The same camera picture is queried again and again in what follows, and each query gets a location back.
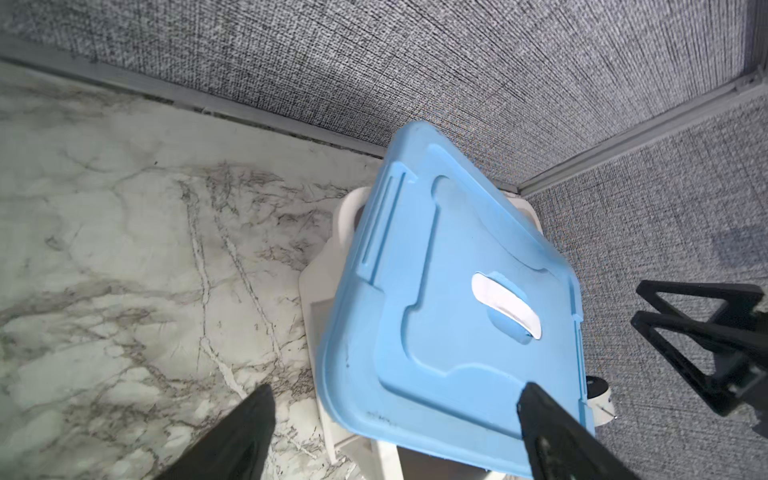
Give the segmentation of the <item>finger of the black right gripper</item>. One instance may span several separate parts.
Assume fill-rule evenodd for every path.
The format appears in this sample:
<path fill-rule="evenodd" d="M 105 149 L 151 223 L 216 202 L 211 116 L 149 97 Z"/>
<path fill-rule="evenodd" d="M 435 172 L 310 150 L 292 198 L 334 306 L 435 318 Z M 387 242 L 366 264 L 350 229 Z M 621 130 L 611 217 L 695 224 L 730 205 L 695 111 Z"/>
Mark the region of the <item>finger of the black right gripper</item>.
<path fill-rule="evenodd" d="M 631 325 L 677 371 L 712 411 L 727 416 L 746 404 L 767 416 L 767 313 L 757 285 L 643 280 L 636 289 L 655 310 L 639 311 Z M 661 295 L 721 300 L 705 322 L 690 318 Z M 702 372 L 661 334 L 681 334 L 713 354 L 714 372 Z"/>

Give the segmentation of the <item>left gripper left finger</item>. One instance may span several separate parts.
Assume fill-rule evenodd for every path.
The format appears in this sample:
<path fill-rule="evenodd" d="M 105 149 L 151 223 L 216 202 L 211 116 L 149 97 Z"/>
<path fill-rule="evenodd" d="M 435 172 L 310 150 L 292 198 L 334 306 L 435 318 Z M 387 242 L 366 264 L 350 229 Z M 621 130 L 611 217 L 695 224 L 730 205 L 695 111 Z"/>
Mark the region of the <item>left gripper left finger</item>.
<path fill-rule="evenodd" d="M 276 426 L 275 410 L 271 386 L 259 386 L 158 477 L 259 479 Z"/>

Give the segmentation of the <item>blue plastic bin lid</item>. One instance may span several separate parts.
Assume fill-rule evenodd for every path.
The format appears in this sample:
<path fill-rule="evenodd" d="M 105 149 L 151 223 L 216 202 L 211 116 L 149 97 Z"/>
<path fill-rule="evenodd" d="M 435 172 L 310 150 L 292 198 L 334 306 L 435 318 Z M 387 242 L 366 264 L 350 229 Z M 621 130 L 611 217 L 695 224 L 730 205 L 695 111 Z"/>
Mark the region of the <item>blue plastic bin lid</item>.
<path fill-rule="evenodd" d="M 365 203 L 317 394 L 352 433 L 527 477 L 527 383 L 593 424 L 582 321 L 566 259 L 444 135 L 412 122 Z"/>

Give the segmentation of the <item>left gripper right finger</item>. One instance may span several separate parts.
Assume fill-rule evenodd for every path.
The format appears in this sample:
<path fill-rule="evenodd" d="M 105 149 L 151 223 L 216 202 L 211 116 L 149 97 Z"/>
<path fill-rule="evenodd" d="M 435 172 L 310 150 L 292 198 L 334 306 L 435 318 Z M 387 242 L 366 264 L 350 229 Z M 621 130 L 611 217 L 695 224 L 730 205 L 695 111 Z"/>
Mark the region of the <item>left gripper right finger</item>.
<path fill-rule="evenodd" d="M 539 385 L 525 385 L 517 412 L 535 480 L 638 480 Z"/>

